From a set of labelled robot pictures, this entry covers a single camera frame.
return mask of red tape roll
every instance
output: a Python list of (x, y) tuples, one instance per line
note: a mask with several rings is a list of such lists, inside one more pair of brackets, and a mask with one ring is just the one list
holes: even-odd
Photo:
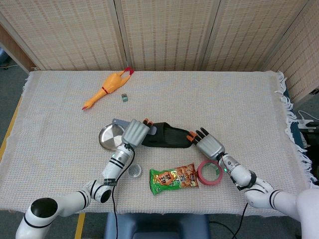
[[(215, 164), (219, 170), (219, 176), (216, 180), (214, 181), (210, 181), (210, 180), (207, 180), (204, 178), (203, 174), (202, 174), (202, 170), (203, 170), (203, 167), (206, 165), (206, 164)], [(213, 160), (206, 160), (206, 161), (203, 161), (199, 167), (197, 168), (197, 177), (199, 179), (199, 181), (204, 184), (204, 185), (207, 185), (207, 186), (214, 186), (214, 185), (217, 185), (220, 181), (221, 181), (221, 178), (223, 177), (223, 170), (221, 169), (221, 167), (218, 165), (217, 161), (213, 161)]]

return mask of small metal lid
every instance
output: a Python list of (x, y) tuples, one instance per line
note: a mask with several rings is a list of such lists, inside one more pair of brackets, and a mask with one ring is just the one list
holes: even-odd
[(132, 178), (138, 178), (141, 176), (142, 174), (142, 168), (139, 164), (137, 163), (132, 163), (131, 166), (128, 169), (128, 174), (132, 177)]
[(124, 129), (114, 123), (104, 126), (99, 134), (99, 142), (105, 149), (115, 151), (122, 144)]

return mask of green snack bag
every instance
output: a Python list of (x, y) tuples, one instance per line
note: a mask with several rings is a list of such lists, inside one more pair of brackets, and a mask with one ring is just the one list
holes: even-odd
[(150, 169), (150, 188), (154, 195), (187, 187), (198, 187), (194, 163), (164, 171)]

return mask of woven screen panel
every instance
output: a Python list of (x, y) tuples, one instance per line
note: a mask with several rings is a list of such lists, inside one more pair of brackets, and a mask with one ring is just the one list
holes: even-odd
[(121, 0), (133, 67), (196, 70), (216, 1)]
[(222, 0), (203, 70), (254, 71), (304, 0)]
[(1, 0), (0, 12), (45, 70), (119, 70), (107, 1)]
[(290, 98), (298, 102), (319, 86), (319, 1), (313, 1), (296, 19), (264, 68), (287, 76)]

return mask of black slipper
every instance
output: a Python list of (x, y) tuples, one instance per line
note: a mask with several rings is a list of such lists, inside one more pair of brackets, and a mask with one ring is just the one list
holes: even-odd
[(155, 135), (146, 135), (142, 145), (159, 148), (188, 148), (191, 142), (186, 136), (188, 131), (181, 128), (171, 127), (168, 123), (154, 123), (157, 128)]

